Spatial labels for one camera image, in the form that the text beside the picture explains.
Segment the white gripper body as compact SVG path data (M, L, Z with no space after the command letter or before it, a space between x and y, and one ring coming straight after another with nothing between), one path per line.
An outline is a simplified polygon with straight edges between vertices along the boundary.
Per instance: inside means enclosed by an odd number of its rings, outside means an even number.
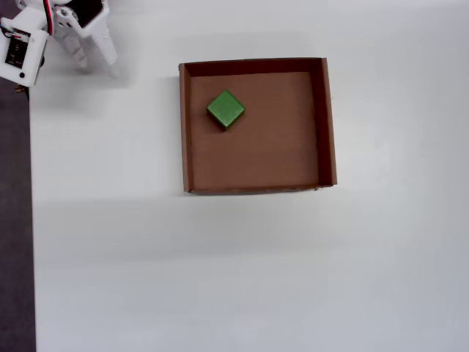
M99 37L107 29L108 1L75 0L68 3L68 26L81 38Z

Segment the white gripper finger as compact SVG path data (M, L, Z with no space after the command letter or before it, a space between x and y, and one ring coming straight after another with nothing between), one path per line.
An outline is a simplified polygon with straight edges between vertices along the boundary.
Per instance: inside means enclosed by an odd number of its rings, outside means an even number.
M91 40L95 47L96 54L106 67L107 73L115 77L117 75L117 51L111 39L111 35L108 32L104 32L102 34L92 35Z
M60 46L68 52L75 63L81 68L87 68L87 57L79 35L81 26L75 11L65 5L53 7L54 38Z

